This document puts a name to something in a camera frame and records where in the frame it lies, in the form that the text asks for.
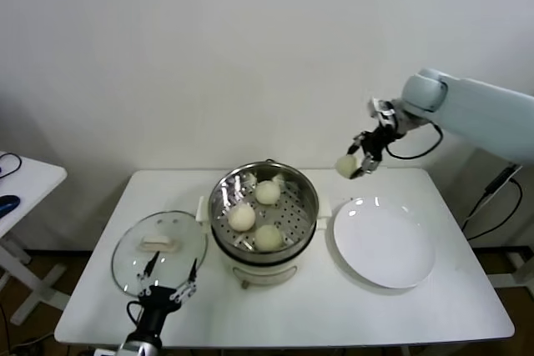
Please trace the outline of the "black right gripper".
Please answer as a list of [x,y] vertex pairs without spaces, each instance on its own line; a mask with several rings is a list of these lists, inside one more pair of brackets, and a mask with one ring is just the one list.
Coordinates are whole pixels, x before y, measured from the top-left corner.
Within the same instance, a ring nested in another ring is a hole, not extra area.
[[396,129],[395,123],[379,123],[373,131],[361,132],[353,138],[346,154],[354,155],[361,148],[364,157],[361,160],[356,159],[352,179],[372,174],[379,167],[385,148],[397,139]]

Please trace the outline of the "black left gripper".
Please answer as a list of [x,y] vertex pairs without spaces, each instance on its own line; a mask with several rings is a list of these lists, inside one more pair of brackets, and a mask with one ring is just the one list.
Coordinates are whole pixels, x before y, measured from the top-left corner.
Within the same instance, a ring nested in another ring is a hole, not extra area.
[[139,333],[147,338],[158,337],[169,314],[181,309],[197,290],[197,261],[195,259],[184,283],[176,289],[151,286],[150,277],[159,260],[159,251],[147,262],[142,273],[137,274],[139,282],[139,303],[142,313],[139,319]]

